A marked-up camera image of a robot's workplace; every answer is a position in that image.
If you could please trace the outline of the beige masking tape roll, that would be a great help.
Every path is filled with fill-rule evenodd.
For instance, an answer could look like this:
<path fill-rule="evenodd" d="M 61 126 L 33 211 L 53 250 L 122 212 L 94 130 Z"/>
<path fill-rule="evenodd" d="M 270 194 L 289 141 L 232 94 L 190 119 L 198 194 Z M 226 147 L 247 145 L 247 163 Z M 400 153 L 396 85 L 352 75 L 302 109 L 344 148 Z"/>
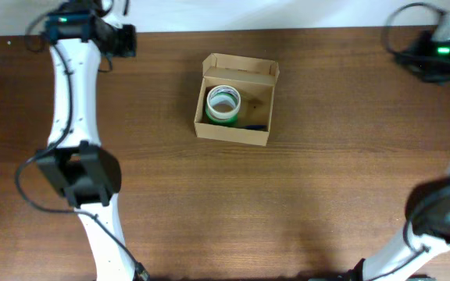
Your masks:
<path fill-rule="evenodd" d="M 241 94 L 232 86 L 216 86 L 207 95 L 206 108 L 210 108 L 211 113 L 219 119 L 238 115 L 241 108 Z"/>

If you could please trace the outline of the green tape roll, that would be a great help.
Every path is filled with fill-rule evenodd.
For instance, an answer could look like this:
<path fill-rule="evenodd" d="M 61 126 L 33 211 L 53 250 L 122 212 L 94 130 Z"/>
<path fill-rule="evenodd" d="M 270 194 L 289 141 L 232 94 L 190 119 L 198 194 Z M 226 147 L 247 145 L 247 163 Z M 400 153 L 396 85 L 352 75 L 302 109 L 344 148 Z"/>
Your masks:
<path fill-rule="evenodd" d="M 210 108 L 205 108 L 205 114 L 211 124 L 218 126 L 234 126 L 238 121 L 238 115 L 226 119 L 219 119 L 211 113 Z"/>

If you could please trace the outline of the brown cardboard box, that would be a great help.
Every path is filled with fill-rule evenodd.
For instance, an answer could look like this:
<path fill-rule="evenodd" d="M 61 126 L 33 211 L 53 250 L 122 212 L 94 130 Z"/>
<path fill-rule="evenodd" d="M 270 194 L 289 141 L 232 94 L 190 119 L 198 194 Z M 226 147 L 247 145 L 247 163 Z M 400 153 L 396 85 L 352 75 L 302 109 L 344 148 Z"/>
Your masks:
<path fill-rule="evenodd" d="M 274 91 L 280 74 L 273 60 L 212 53 L 202 63 L 202 83 L 195 110 L 196 136 L 218 141 L 265 146 L 270 135 Z M 219 85 L 235 87 L 241 108 L 234 126 L 211 124 L 205 114 L 209 91 Z M 267 131 L 246 130 L 247 125 L 267 125 Z"/>

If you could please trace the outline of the blue pen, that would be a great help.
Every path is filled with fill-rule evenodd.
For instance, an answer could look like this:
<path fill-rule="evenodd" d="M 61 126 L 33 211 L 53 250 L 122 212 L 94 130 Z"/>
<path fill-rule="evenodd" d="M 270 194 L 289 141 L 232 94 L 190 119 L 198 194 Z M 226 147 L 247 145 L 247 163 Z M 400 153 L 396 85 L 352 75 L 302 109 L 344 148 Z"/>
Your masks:
<path fill-rule="evenodd" d="M 247 126 L 242 127 L 242 129 L 267 131 L 268 126 L 267 125 L 247 125 Z"/>

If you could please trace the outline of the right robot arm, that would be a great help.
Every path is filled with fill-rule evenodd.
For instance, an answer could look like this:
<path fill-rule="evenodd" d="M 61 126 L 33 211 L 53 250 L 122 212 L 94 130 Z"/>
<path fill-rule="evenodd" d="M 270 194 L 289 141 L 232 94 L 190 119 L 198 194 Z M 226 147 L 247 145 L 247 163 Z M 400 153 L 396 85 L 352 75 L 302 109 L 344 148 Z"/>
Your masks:
<path fill-rule="evenodd" d="M 437 25 L 427 30 L 403 50 L 389 40 L 395 10 L 381 33 L 384 49 L 395 62 L 427 83 L 450 81 L 450 8 L 422 4 L 438 15 Z M 440 254 L 450 251 L 450 165 L 443 176 L 414 187 L 405 205 L 402 228 L 376 254 L 363 258 L 336 280 L 417 280 L 416 272 Z"/>

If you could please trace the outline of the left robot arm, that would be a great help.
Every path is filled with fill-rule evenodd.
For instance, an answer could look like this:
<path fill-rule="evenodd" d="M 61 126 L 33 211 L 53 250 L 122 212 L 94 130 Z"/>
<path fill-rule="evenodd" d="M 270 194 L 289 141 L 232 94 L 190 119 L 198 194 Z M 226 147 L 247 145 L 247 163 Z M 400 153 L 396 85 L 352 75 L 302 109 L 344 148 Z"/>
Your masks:
<path fill-rule="evenodd" d="M 96 114 L 101 60 L 136 55 L 136 28 L 123 22 L 129 7 L 129 0 L 65 1 L 42 16 L 41 38 L 54 68 L 54 110 L 47 146 L 30 162 L 66 199 L 64 212 L 81 221 L 98 280 L 150 278 L 123 236 L 120 164 L 102 147 Z"/>

